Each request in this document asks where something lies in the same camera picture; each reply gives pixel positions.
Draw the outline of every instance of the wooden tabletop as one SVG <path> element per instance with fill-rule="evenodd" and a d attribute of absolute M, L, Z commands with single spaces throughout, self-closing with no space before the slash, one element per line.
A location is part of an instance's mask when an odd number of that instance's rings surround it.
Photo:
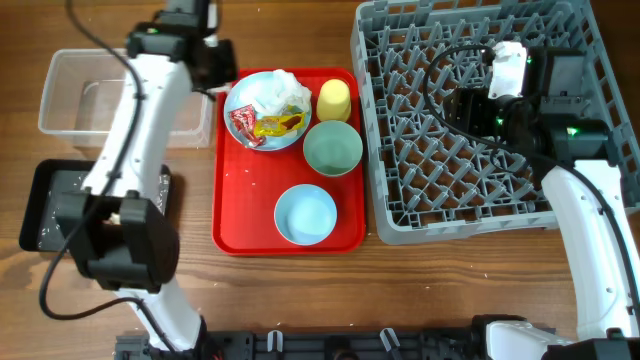
<path fill-rule="evenodd" d="M 94 158 L 37 128 L 49 62 L 61 48 L 93 47 L 64 16 L 61 1 L 0 5 L 0 358 L 109 359 L 116 335 L 141 333 L 126 306 L 85 320 L 46 318 L 37 290 L 49 255 L 18 247 L 36 165 L 48 158 Z M 161 8 L 161 1 L 82 1 L 80 18 L 113 46 Z M 640 119 L 640 3 L 593 0 L 632 119 Z M 234 41 L 241 68 L 341 66 L 351 69 L 349 37 L 358 3 L 225 1 L 221 37 Z M 522 315 L 574 337 L 575 295 L 558 231 L 521 230 L 430 245 L 392 247 L 376 235 L 367 200 L 367 236 L 347 255 L 237 258 L 211 242 L 214 144 L 171 150 L 179 175 L 172 221 L 182 244 L 177 277 L 211 330 L 417 329 L 467 325 L 473 315 Z M 631 223 L 640 219 L 633 216 Z M 636 238 L 640 228 L 632 225 Z M 113 298 L 64 261 L 49 298 L 76 312 Z"/>

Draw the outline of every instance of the yellow candy wrapper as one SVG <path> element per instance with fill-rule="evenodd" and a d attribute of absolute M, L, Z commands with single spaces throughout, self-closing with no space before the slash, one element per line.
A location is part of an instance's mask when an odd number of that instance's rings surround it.
<path fill-rule="evenodd" d="M 305 113 L 281 116 L 265 116 L 256 122 L 255 136 L 284 136 L 304 126 Z"/>

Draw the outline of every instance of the blue plate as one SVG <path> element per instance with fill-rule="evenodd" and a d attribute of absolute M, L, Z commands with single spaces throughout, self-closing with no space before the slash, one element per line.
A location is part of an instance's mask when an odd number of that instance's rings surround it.
<path fill-rule="evenodd" d="M 280 234 L 296 245 L 314 245 L 336 226 L 338 211 L 331 196 L 315 185 L 297 185 L 285 191 L 275 209 Z"/>
<path fill-rule="evenodd" d="M 224 123 L 227 125 L 227 129 L 233 138 L 245 147 L 258 151 L 275 151 L 284 149 L 300 139 L 311 123 L 311 107 L 309 107 L 309 111 L 304 119 L 304 127 L 302 129 L 298 129 L 296 134 L 287 134 L 287 136 L 282 137 L 267 136 L 267 141 L 263 145 L 255 148 L 249 146 L 249 140 L 247 140 L 244 135 L 240 134 L 233 125 L 233 122 L 229 117 L 229 113 L 235 109 L 251 104 L 254 99 L 258 103 L 268 103 L 269 97 L 273 94 L 273 89 L 277 86 L 274 82 L 273 72 L 271 71 L 255 73 L 238 81 L 238 83 L 231 89 L 229 96 L 227 96 L 227 100 L 224 103 Z M 258 112 L 258 109 L 256 109 L 256 115 L 258 119 L 260 119 L 263 116 L 278 114 L 262 114 Z"/>

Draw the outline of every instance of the red candy wrapper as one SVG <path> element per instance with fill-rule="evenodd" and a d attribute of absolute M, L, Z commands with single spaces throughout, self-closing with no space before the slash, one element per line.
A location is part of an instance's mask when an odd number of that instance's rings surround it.
<path fill-rule="evenodd" d="M 236 130 L 249 140 L 251 147 L 264 144 L 266 141 L 264 136 L 255 136 L 253 134 L 253 128 L 256 127 L 256 112 L 253 106 L 247 105 L 240 109 L 233 110 L 229 113 L 229 117 L 231 121 L 233 121 Z"/>

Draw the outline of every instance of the dish rack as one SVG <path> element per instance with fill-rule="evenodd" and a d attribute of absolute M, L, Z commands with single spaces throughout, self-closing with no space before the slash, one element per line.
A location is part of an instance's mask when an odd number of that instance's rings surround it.
<path fill-rule="evenodd" d="M 351 55 L 364 113 L 368 172 L 380 238 L 392 245 L 459 239 L 490 231 L 557 228 L 530 168 L 502 172 L 491 149 L 441 126 L 422 97 L 425 70 L 451 46 L 570 47 L 584 51 L 582 115 L 603 119 L 623 159 L 628 212 L 638 210 L 639 149 L 591 5 L 586 0 L 389 0 L 361 4 Z M 441 61 L 428 81 L 437 108 L 456 87 L 488 87 L 479 51 Z M 500 166 L 523 167 L 500 151 Z"/>

